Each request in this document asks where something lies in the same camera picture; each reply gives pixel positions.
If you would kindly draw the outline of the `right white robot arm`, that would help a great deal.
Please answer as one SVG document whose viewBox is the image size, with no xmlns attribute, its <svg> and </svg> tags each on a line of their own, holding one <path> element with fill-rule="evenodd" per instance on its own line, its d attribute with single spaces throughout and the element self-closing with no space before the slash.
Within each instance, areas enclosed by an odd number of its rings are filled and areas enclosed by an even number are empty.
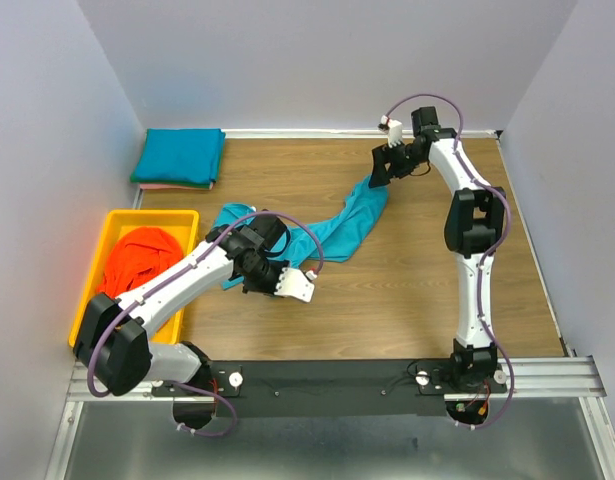
<svg viewBox="0 0 615 480">
<path fill-rule="evenodd" d="M 492 186 L 468 159 L 456 130 L 442 127 L 433 106 L 411 114 L 414 139 L 403 139 L 403 125 L 389 115 L 378 129 L 385 144 L 372 150 L 371 188 L 389 185 L 426 164 L 435 168 L 451 193 L 444 241 L 458 271 L 459 317 L 453 352 L 440 362 L 439 378 L 467 392 L 493 378 L 498 348 L 491 318 L 491 273 L 498 246 L 508 235 L 510 213 L 505 191 Z"/>
</svg>

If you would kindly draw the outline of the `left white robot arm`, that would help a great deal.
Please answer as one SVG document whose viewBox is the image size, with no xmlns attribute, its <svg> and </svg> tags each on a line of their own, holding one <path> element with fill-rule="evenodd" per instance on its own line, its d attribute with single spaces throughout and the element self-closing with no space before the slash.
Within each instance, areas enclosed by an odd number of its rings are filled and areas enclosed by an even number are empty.
<svg viewBox="0 0 615 480">
<path fill-rule="evenodd" d="M 73 347 L 87 368 L 87 386 L 98 398 L 122 396 L 143 381 L 173 381 L 188 395 L 209 380 L 204 354 L 192 345 L 153 342 L 156 332 L 206 290 L 242 277 L 257 291 L 272 294 L 284 262 L 274 246 L 289 237 L 270 212 L 248 224 L 212 230 L 183 260 L 146 284 L 116 298 L 105 293 L 87 303 Z"/>
</svg>

